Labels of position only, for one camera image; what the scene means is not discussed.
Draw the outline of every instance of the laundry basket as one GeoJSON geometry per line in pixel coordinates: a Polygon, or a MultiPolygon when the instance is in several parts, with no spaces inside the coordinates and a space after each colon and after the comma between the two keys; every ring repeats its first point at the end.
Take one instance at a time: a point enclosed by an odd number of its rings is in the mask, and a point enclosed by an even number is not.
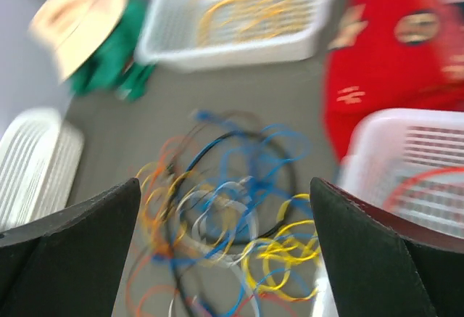
{"type": "Polygon", "coordinates": [[[56,110],[13,120],[0,141],[0,231],[65,208],[82,148],[82,133],[56,110]]]}
{"type": "Polygon", "coordinates": [[[331,0],[152,0],[136,57],[179,70],[310,57],[331,0]]]}
{"type": "MultiPolygon", "coordinates": [[[[392,192],[413,176],[464,166],[464,113],[391,109],[374,113],[356,128],[339,186],[413,223],[464,238],[464,172],[436,174],[392,192]]],[[[338,317],[325,267],[314,317],[338,317]]]]}

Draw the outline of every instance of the yellow cable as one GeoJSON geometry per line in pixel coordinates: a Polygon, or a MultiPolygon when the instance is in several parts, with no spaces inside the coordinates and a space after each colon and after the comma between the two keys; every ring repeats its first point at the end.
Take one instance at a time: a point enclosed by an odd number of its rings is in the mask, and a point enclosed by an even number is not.
{"type": "Polygon", "coordinates": [[[247,18],[248,23],[237,29],[236,41],[243,42],[259,38],[274,38],[283,33],[296,33],[305,28],[306,12],[299,12],[299,6],[294,0],[222,0],[210,7],[199,21],[197,43],[200,46],[210,44],[210,34],[212,31],[212,19],[215,13],[225,6],[235,4],[228,18],[216,26],[216,29],[225,27],[231,22],[240,22],[247,18]],[[284,12],[295,11],[298,18],[293,21],[293,16],[285,16],[284,12]],[[247,32],[256,28],[259,24],[270,23],[271,28],[264,28],[265,33],[258,36],[247,36],[247,32]]]}

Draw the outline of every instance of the green fabric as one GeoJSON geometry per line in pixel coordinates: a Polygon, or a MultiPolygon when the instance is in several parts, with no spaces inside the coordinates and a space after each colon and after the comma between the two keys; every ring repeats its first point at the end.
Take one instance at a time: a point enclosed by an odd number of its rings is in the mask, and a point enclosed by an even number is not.
{"type": "Polygon", "coordinates": [[[115,29],[86,62],[71,75],[71,90],[86,95],[98,90],[116,90],[118,97],[133,101],[145,93],[145,83],[154,66],[133,63],[126,71],[136,48],[146,5],[129,0],[115,29]]]}

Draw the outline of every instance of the straw hat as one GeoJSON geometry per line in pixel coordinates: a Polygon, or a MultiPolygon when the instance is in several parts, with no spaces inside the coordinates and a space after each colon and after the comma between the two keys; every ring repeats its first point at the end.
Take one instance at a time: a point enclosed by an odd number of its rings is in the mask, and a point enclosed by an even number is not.
{"type": "Polygon", "coordinates": [[[30,31],[53,52],[61,81],[69,78],[119,22],[128,0],[47,0],[30,31]]]}

